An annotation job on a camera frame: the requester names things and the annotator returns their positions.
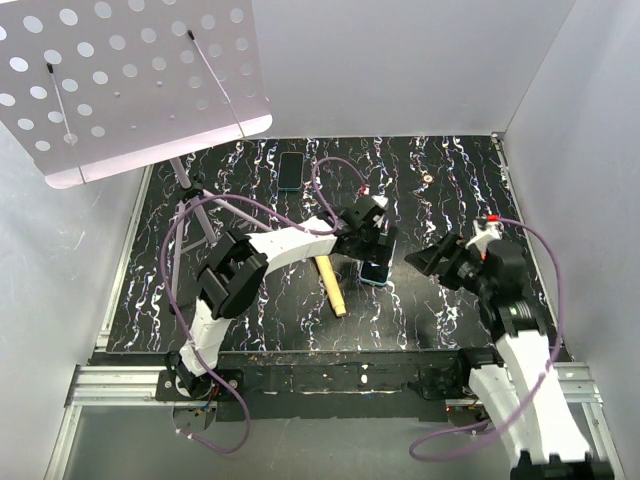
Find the light blue phone case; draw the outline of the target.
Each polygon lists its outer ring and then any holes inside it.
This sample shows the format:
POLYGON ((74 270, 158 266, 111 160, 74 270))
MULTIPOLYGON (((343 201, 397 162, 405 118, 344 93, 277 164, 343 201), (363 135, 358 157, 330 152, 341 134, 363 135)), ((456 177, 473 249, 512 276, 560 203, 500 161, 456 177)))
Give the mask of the light blue phone case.
POLYGON ((390 235, 382 235, 378 244, 377 260, 360 264, 359 280, 375 287, 387 285, 390 274, 396 240, 390 235))

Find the black smartphone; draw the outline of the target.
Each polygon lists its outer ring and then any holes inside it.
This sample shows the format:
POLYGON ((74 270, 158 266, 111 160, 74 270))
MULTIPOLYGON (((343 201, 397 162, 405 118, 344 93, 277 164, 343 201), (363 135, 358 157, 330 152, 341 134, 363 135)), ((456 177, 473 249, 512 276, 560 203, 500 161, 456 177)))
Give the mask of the black smartphone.
POLYGON ((370 262, 363 262, 360 267, 359 278, 363 283, 384 286, 388 282, 389 273, 389 265, 378 265, 370 262))

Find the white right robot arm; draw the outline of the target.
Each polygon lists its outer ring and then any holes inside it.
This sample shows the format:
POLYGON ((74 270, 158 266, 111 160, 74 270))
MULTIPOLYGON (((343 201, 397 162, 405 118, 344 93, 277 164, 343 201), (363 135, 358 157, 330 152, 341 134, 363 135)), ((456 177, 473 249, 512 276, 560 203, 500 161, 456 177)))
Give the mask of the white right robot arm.
POLYGON ((449 233, 406 262, 451 290, 478 300, 495 352, 461 350, 454 389, 477 397, 507 451, 512 479, 612 479, 609 461, 594 457, 566 402, 544 321, 524 294, 523 248, 496 234, 465 241, 449 233))

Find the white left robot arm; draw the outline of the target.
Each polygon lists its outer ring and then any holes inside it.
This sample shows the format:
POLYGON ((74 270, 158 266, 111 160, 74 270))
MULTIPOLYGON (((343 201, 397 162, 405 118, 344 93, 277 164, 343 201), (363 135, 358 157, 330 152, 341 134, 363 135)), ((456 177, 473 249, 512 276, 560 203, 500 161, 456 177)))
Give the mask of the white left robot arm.
POLYGON ((167 369, 182 395, 205 398, 231 321, 254 303, 265 277, 299 261, 332 254, 383 264, 390 259, 394 231, 383 230, 389 200, 363 195, 352 206, 327 210, 301 223, 244 234, 230 229, 219 237, 196 276, 195 313, 185 344, 169 355, 167 369))

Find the spare phone in blue case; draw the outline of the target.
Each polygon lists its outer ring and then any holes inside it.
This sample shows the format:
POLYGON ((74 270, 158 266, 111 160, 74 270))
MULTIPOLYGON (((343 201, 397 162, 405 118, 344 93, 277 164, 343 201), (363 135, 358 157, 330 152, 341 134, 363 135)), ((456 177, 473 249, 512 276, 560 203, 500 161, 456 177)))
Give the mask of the spare phone in blue case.
POLYGON ((303 183, 304 154, 283 152, 280 156, 277 188, 279 191, 299 191, 303 183))

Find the white music stand tripod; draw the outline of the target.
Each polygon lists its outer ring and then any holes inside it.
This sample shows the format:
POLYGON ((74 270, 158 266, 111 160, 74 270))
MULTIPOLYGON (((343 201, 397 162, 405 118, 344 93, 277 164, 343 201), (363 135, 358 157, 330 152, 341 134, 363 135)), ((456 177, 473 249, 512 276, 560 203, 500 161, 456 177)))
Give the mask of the white music stand tripod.
MULTIPOLYGON (((198 183, 196 180, 191 179, 191 177, 187 174, 186 169, 183 165, 183 162, 179 157, 174 157, 170 159, 169 162, 183 192, 183 196, 178 201, 178 204, 177 204, 177 215, 180 216, 180 215, 183 215, 186 209, 192 206, 196 200, 200 200, 205 197, 209 198, 212 196, 212 194, 209 191, 203 189, 201 184, 198 183)), ((251 217, 249 214, 243 212, 239 208, 232 206, 230 203, 226 202, 225 200, 216 200, 215 203, 218 206, 221 206, 223 209, 231 212, 232 214, 240 217, 242 220, 256 226, 257 228, 263 231, 267 231, 267 232, 272 231, 272 228, 269 227, 268 225, 260 222, 256 218, 251 217)), ((201 244, 214 245, 218 239, 218 237, 214 233, 213 227, 211 225, 211 222, 208 218, 207 213, 205 212, 204 207, 198 206, 193 210, 193 213, 195 214, 196 220, 203 231, 204 237, 201 240, 196 241, 195 243, 192 243, 187 247, 184 247, 183 246, 184 233, 185 233, 184 223, 181 223, 179 226, 176 227, 173 258, 172 258, 172 264, 171 264, 171 267, 172 267, 171 282, 170 282, 170 287, 168 288, 168 291, 171 291, 174 294, 175 299, 178 299, 180 266, 181 266, 182 255, 185 252, 188 252, 200 246, 201 244)))

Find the white perforated music stand desk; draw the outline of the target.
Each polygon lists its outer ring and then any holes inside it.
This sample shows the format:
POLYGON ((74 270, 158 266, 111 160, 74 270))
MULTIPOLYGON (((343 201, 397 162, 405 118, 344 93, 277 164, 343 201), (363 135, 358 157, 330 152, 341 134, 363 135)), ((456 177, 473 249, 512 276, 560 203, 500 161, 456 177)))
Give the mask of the white perforated music stand desk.
POLYGON ((1 120, 66 189, 266 132, 248 1, 6 1, 1 120))

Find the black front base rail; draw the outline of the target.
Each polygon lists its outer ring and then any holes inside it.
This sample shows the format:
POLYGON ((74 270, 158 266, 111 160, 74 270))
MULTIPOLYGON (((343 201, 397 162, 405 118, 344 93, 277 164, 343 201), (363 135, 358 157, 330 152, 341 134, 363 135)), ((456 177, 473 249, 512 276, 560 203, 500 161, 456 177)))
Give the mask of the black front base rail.
POLYGON ((481 418, 481 402, 456 373, 460 351, 225 352, 218 378, 200 399, 180 394, 166 355, 99 354, 87 366, 161 366, 155 401, 191 407, 219 422, 331 418, 446 420, 448 410, 481 418))

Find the aluminium frame rail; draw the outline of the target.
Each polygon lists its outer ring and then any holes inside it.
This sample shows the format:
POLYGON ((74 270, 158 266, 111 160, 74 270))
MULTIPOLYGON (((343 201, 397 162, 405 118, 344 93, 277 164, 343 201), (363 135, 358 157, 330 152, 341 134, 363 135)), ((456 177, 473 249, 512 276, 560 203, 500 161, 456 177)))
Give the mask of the aluminium frame rail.
POLYGON ((158 406, 161 366, 80 366, 69 387, 45 479, 62 479, 84 407, 158 406))

